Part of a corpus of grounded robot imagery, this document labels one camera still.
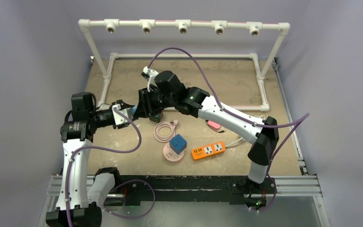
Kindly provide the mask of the dark green cube plug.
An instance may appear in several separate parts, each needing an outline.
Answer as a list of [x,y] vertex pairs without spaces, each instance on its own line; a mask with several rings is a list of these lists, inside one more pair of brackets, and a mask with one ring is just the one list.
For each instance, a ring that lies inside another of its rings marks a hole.
[[160,123],[163,118],[163,113],[159,113],[156,115],[152,115],[149,117],[149,120],[155,123]]

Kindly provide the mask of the blue cube socket adapter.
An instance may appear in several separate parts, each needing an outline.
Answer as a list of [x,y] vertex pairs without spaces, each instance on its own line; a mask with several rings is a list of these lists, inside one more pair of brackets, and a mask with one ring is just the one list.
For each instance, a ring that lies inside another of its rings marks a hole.
[[177,134],[169,141],[169,146],[179,155],[186,149],[187,141],[180,134]]

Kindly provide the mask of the pink round socket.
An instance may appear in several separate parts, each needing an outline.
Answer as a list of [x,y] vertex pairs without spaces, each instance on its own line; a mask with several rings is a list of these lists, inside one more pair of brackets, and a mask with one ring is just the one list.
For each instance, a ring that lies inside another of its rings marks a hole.
[[170,163],[179,163],[185,155],[185,150],[183,150],[180,154],[177,154],[170,147],[170,143],[167,142],[163,147],[163,156]]

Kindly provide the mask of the light blue USB charger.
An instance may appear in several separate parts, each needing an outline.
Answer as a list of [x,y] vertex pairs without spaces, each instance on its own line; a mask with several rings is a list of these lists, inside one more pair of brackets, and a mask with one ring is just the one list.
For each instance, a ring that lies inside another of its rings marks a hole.
[[130,114],[131,114],[131,116],[132,117],[134,117],[135,116],[135,112],[136,112],[136,110],[137,110],[137,106],[135,105],[135,106],[133,106],[132,108],[130,108]]

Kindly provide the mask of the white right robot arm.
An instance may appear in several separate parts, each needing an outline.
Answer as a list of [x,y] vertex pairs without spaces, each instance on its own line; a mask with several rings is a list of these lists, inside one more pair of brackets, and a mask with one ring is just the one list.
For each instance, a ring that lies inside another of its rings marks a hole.
[[270,159],[279,141],[276,119],[256,118],[217,102],[213,95],[201,88],[185,87],[168,70],[159,73],[145,67],[141,75],[147,80],[147,87],[138,91],[134,119],[148,118],[166,108],[174,108],[183,115],[220,124],[252,145],[248,153],[251,166],[246,185],[251,192],[264,188]]

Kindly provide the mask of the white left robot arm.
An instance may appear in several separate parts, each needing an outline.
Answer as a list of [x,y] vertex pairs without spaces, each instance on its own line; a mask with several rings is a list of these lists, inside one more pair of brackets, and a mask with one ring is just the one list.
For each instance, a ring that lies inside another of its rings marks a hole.
[[132,123],[134,107],[117,100],[99,110],[90,92],[73,94],[72,109],[60,129],[63,145],[63,173],[55,210],[47,212],[50,227],[99,227],[104,201],[109,193],[121,190],[122,180],[115,167],[100,169],[91,188],[87,187],[87,169],[97,129],[113,126],[120,129]]

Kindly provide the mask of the pink small charger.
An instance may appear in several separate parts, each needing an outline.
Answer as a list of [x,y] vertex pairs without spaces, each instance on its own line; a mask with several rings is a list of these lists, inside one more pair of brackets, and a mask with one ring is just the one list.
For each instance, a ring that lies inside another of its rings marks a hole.
[[216,122],[206,120],[206,123],[207,123],[208,127],[213,130],[216,130],[216,131],[222,130],[222,126]]

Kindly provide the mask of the orange power strip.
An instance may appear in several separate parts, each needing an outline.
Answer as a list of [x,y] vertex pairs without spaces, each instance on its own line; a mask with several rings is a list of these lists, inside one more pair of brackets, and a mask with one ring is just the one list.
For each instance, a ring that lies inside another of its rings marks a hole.
[[222,141],[205,145],[191,150],[193,160],[198,161],[208,157],[223,154],[226,150],[225,144]]

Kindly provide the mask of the white PVC pipe frame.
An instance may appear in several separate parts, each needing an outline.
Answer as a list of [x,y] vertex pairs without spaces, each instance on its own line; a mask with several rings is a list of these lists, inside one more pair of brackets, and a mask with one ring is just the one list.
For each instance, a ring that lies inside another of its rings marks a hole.
[[261,97],[260,105],[241,105],[235,106],[235,109],[241,111],[260,111],[267,112],[270,110],[270,104],[265,90],[265,75],[269,67],[271,66],[284,38],[290,31],[290,23],[262,23],[262,22],[229,22],[226,20],[212,20],[212,21],[197,21],[189,19],[177,19],[177,20],[155,20],[155,19],[140,19],[140,20],[121,20],[121,19],[103,19],[103,20],[90,20],[80,19],[78,21],[80,30],[84,33],[87,43],[93,53],[93,59],[98,64],[102,73],[104,83],[102,92],[98,101],[98,105],[105,103],[109,85],[112,80],[112,70],[115,65],[115,61],[118,58],[131,59],[131,58],[151,58],[156,60],[162,59],[180,59],[187,58],[187,54],[166,54],[160,52],[159,55],[155,54],[131,54],[131,53],[116,53],[110,54],[108,65],[104,65],[98,48],[94,42],[94,39],[90,33],[90,29],[94,27],[104,27],[108,33],[114,34],[119,27],[139,27],[145,34],[149,34],[156,27],[175,27],[180,34],[185,34],[190,28],[210,28],[214,30],[217,35],[223,34],[228,29],[244,29],[249,32],[251,36],[258,36],[263,30],[278,31],[279,35],[274,43],[274,46],[266,60],[266,63],[261,68],[259,65],[259,57],[256,53],[249,54],[193,54],[195,59],[249,59],[252,60],[255,67],[256,81],[259,86],[259,92]]

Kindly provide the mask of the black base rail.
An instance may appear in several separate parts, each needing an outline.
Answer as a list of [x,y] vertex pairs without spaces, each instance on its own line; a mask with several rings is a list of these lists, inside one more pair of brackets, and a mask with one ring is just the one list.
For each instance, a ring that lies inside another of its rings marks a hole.
[[230,205],[265,206],[277,192],[273,178],[261,184],[245,175],[121,175],[112,193],[125,198],[127,206],[142,201],[227,202]]

